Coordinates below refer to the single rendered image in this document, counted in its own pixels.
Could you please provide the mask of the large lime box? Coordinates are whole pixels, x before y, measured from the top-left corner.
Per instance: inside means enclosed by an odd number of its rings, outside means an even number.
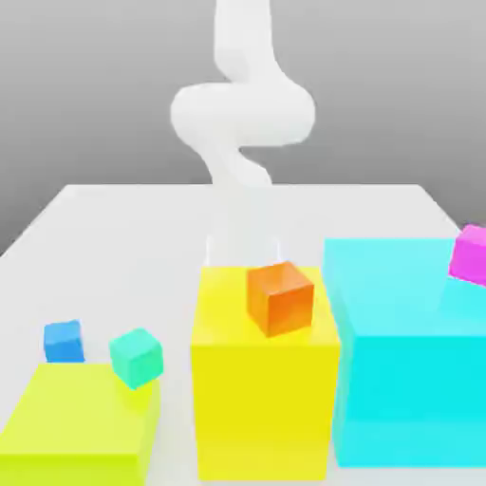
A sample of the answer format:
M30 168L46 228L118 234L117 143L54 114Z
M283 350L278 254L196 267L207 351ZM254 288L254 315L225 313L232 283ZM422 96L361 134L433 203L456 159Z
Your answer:
M0 486L145 486L160 397L108 364L39 364L0 432Z

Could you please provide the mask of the small magenta cube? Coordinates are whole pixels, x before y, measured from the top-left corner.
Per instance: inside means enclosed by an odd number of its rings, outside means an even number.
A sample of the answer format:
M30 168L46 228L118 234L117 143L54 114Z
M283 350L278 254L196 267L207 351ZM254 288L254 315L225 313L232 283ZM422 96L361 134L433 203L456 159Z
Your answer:
M455 240L450 276L486 287L486 227L466 225Z

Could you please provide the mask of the large yellow box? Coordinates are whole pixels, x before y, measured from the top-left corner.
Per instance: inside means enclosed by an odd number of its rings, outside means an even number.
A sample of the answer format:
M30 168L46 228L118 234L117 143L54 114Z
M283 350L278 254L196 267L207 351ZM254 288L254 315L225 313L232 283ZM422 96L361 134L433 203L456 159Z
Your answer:
M301 271L312 323L269 338L246 310L246 268L201 270L190 349L204 481L326 476L340 339L320 270Z

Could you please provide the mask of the small teal cube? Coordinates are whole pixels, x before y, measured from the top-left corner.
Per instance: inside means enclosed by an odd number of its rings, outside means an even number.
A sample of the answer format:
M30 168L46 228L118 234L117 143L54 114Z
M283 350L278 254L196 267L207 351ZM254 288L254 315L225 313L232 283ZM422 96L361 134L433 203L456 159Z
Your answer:
M111 340L109 352L115 374L132 390L163 373L162 346L145 328L135 328Z

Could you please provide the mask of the small orange cube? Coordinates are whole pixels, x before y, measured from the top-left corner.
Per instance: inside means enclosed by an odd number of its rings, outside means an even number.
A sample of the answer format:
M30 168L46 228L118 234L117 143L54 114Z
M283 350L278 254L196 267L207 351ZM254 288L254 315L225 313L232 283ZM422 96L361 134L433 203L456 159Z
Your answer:
M249 269L246 291L247 312L266 337L311 326L314 284L290 261Z

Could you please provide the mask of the large cyan box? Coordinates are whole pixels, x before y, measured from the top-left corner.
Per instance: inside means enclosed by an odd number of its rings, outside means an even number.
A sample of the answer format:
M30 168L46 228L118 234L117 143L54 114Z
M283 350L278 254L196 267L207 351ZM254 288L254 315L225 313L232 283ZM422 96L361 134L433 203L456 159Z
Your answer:
M343 467L486 468L486 288L448 274L450 238L329 238Z

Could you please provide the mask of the small blue cube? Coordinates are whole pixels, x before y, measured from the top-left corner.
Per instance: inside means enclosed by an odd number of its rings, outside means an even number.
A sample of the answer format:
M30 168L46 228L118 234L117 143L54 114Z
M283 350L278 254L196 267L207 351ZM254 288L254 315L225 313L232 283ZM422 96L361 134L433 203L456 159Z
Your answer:
M48 363L83 363L84 347L80 321L45 325L44 351Z

